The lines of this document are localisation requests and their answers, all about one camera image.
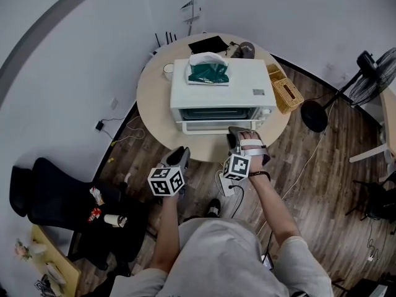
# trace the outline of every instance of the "black base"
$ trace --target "black base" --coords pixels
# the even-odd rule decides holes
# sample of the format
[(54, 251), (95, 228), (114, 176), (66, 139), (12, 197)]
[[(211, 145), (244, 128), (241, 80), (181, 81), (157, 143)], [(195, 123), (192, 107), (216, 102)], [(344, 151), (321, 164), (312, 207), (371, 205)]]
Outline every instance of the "black base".
[(327, 127), (325, 109), (316, 101), (308, 100), (301, 106), (301, 117), (305, 125), (314, 132), (323, 132)]

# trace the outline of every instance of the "white toaster oven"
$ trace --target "white toaster oven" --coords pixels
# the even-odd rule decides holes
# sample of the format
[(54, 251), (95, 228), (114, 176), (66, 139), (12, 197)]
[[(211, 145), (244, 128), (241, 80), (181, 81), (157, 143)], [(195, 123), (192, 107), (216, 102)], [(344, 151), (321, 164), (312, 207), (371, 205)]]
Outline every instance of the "white toaster oven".
[(189, 85), (188, 59), (174, 62), (170, 108), (185, 134), (227, 134), (229, 126), (256, 130), (277, 109), (265, 62), (228, 58), (229, 86)]

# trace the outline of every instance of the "electric fan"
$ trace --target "electric fan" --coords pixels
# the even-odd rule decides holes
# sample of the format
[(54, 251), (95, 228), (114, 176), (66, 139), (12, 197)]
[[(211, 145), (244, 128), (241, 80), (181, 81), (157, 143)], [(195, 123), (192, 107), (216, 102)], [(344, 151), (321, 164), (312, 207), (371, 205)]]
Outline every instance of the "electric fan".
[(367, 51), (357, 60), (359, 72), (324, 106), (313, 100), (307, 100), (301, 106), (301, 117), (307, 127), (314, 132), (322, 132), (327, 127), (329, 107), (341, 94), (353, 84), (350, 98), (354, 105), (363, 105), (377, 97), (396, 77), (396, 48), (388, 50), (376, 62)]

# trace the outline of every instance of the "wooden tabletop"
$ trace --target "wooden tabletop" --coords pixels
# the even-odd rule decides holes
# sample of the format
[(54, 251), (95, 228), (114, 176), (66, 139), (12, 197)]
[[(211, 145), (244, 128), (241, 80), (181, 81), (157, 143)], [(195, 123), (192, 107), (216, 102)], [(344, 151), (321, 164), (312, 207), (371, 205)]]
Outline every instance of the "wooden tabletop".
[(392, 154), (396, 155), (396, 82), (391, 86), (381, 93), (381, 102), (385, 119), (386, 144)]
[(74, 297), (79, 285), (81, 271), (57, 249), (42, 227), (38, 225), (32, 226), (32, 240), (46, 245), (46, 251), (43, 254), (33, 256), (33, 262), (38, 270), (44, 275), (46, 273), (45, 263), (54, 263), (66, 281), (66, 285), (63, 287), (63, 296)]
[[(176, 128), (176, 123), (170, 111), (171, 82), (163, 75), (163, 66), (175, 59), (186, 59), (191, 55), (188, 44), (205, 38), (219, 35), (226, 44), (231, 41), (242, 43), (244, 38), (229, 34), (206, 33), (192, 35), (164, 45), (159, 52), (148, 62), (140, 75), (137, 88), (137, 106), (140, 116), (150, 133), (164, 146), (175, 149), (179, 146), (189, 147), (191, 158), (199, 161), (224, 162), (228, 156), (226, 135), (192, 135), (189, 136)], [(256, 59), (263, 59), (266, 65), (276, 64), (282, 72), (279, 63), (260, 46), (256, 48)], [(231, 57), (236, 46), (231, 46), (226, 55)], [(281, 114), (278, 109), (272, 111), (265, 123), (257, 131), (265, 145), (272, 144), (286, 128), (290, 113)]]

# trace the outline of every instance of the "hand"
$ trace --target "hand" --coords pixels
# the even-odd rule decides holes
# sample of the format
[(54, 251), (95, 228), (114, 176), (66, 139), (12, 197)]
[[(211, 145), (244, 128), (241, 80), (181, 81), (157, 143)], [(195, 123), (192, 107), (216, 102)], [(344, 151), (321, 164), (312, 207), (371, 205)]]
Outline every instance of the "hand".
[[(255, 132), (242, 132), (239, 133), (239, 138), (241, 140), (246, 139), (257, 139), (259, 140), (259, 136)], [(242, 147), (243, 150), (254, 150), (254, 149), (259, 149), (260, 147), (256, 145), (246, 145)], [(250, 162), (250, 169), (249, 173), (255, 173), (256, 171), (261, 171), (262, 170), (262, 155), (255, 155), (252, 156), (252, 160)]]

